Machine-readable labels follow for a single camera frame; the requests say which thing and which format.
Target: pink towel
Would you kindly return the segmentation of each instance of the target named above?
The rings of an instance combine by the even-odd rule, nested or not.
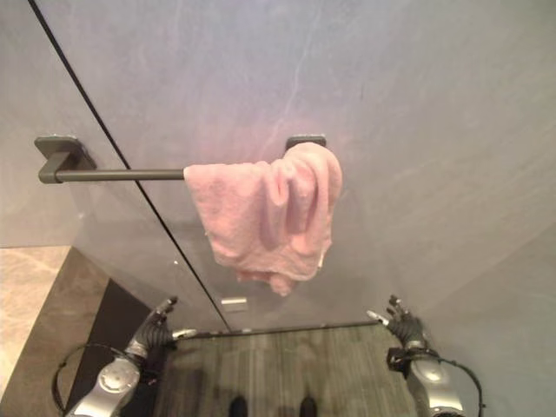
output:
[[[301,143],[272,163],[193,165],[183,176],[216,262],[239,281],[266,281],[287,295],[316,274],[341,190],[328,149]]]

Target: gray floor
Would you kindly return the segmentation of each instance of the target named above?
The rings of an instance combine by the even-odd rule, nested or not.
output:
[[[378,326],[185,341],[169,356],[155,416],[226,416],[238,394],[254,417],[297,416],[306,394],[320,417],[415,416],[385,363],[394,344]]]

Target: shoe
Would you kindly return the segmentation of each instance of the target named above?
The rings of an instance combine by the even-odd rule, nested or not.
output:
[[[316,417],[316,401],[313,397],[305,397],[301,402],[299,417]]]
[[[247,402],[241,395],[235,397],[229,405],[228,417],[247,417]]]

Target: marble wall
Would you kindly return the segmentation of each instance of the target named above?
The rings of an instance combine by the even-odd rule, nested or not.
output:
[[[0,396],[69,250],[0,249]]]

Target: robotic arm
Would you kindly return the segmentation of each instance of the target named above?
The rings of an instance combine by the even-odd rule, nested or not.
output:
[[[194,329],[168,329],[166,318],[176,303],[177,297],[168,298],[149,314],[124,353],[101,370],[93,389],[66,417],[116,417],[133,396],[149,351],[196,335]]]
[[[388,350],[387,364],[391,370],[404,374],[419,416],[466,417],[444,360],[431,348],[420,320],[403,307],[398,297],[392,295],[389,304],[391,320],[374,311],[367,311],[367,315],[400,340],[402,347]]]

